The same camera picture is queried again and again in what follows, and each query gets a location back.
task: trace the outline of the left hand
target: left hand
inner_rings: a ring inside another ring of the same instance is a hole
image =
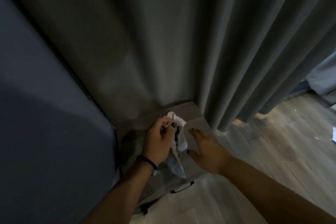
[[[165,128],[163,125],[171,122],[173,119],[160,118],[147,131],[143,142],[141,155],[151,160],[156,166],[164,161],[169,153],[171,139],[174,135],[174,128],[169,126]]]

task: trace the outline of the forearm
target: forearm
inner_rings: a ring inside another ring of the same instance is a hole
[[[136,162],[99,204],[82,220],[86,223],[129,223],[141,192],[152,171]]]
[[[246,162],[232,157],[222,171],[268,223],[336,223],[330,214]]]

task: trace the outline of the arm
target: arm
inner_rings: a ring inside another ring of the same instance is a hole
[[[336,219],[248,163],[232,156],[203,131],[189,130],[199,153],[190,157],[204,170],[226,177],[268,223],[336,223]]]
[[[162,138],[162,127],[172,119],[160,118],[150,127],[145,135],[142,155],[156,166],[164,161],[169,153],[174,129],[169,126]],[[124,177],[107,193],[107,195],[86,216],[81,224],[87,223],[129,223],[144,186],[152,174],[145,162],[135,162]]]

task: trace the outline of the curtain fold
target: curtain fold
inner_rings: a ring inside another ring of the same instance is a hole
[[[336,0],[21,0],[108,119],[269,112],[336,48]]]

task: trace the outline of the wall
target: wall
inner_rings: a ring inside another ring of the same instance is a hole
[[[11,0],[0,0],[0,219],[77,223],[111,188],[114,129]]]

